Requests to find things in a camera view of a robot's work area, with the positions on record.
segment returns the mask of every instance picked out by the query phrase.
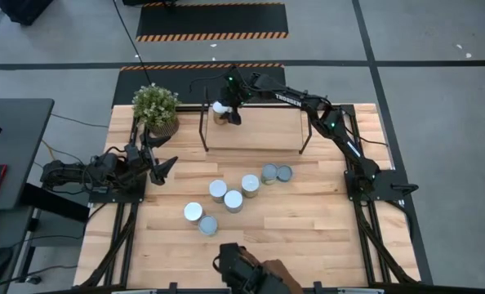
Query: orange and black hazard tape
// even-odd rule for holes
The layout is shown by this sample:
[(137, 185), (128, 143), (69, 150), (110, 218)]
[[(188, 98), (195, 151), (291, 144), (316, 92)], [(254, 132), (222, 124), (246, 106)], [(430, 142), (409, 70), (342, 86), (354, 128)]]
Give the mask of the orange and black hazard tape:
[(237, 40), (237, 39), (264, 39), (287, 38), (286, 32), (262, 33), (182, 33), (165, 35), (138, 36), (137, 42), (169, 42), (169, 41), (203, 41), (203, 40)]
[[(197, 64), (197, 65), (145, 65), (144, 69), (227, 69), (232, 65), (238, 67), (284, 67), (282, 64), (271, 64), (271, 63), (259, 63), (259, 64)], [(123, 70), (142, 70), (143, 66), (123, 66), (120, 71)]]
[[(237, 2), (237, 3), (206, 3), (206, 4), (176, 4), (177, 7), (206, 7), (206, 6), (235, 6), (235, 5), (282, 5), (284, 3), (281, 2), (263, 2), (263, 3), (242, 3), (242, 2)], [(157, 3), (148, 3), (143, 5), (143, 7), (156, 7), (156, 6), (162, 6), (161, 2)]]

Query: black desk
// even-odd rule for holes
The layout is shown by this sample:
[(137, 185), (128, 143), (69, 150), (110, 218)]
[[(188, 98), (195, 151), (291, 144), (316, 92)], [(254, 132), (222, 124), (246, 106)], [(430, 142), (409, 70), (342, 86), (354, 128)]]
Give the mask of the black desk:
[[(24, 241), (35, 207), (78, 221), (88, 216), (86, 206), (26, 183), (53, 106), (52, 99), (0, 99), (0, 164), (7, 165), (0, 187), (0, 247)], [(21, 245), (2, 280), (12, 277)], [(0, 293), (7, 289), (8, 284), (0, 286)]]

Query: can lid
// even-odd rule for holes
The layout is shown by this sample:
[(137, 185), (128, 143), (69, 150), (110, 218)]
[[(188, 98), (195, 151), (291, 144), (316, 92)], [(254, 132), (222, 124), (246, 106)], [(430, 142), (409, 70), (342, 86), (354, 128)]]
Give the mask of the can lid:
[(223, 106), (219, 101), (214, 102), (211, 107), (213, 108), (213, 111), (218, 114), (223, 114), (229, 110), (229, 106)]
[(266, 179), (274, 179), (277, 177), (277, 166), (272, 163), (265, 164), (262, 167), (262, 176)]
[(254, 192), (259, 189), (259, 178), (255, 175), (245, 175), (242, 177), (241, 186), (248, 192)]
[(243, 204), (243, 196), (239, 191), (228, 191), (225, 195), (225, 204), (229, 208), (239, 208)]
[(202, 206), (199, 203), (188, 203), (185, 206), (185, 218), (188, 221), (198, 221), (202, 216)]
[(289, 166), (281, 166), (278, 168), (277, 179), (281, 182), (287, 182), (293, 176), (293, 170)]
[(213, 216), (204, 216), (199, 221), (199, 230), (203, 234), (211, 235), (217, 231), (217, 220)]
[(214, 180), (210, 183), (210, 195), (213, 197), (223, 197), (228, 187), (223, 180)]

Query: green leaves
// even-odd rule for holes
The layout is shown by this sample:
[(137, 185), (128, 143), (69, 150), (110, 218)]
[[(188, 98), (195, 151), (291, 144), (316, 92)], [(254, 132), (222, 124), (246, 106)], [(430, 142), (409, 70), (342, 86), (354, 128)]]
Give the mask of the green leaves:
[(180, 104), (177, 93), (152, 83), (134, 94), (134, 117), (140, 118), (147, 127), (162, 127), (176, 119), (176, 106)]

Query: plant pot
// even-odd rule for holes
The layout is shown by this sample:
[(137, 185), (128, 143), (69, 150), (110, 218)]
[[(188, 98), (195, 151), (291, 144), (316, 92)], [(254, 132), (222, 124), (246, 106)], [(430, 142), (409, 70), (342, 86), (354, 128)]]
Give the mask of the plant pot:
[(161, 127), (151, 127), (150, 131), (154, 136), (173, 136), (177, 130), (179, 130), (179, 119), (176, 116), (173, 122), (168, 122), (166, 125)]

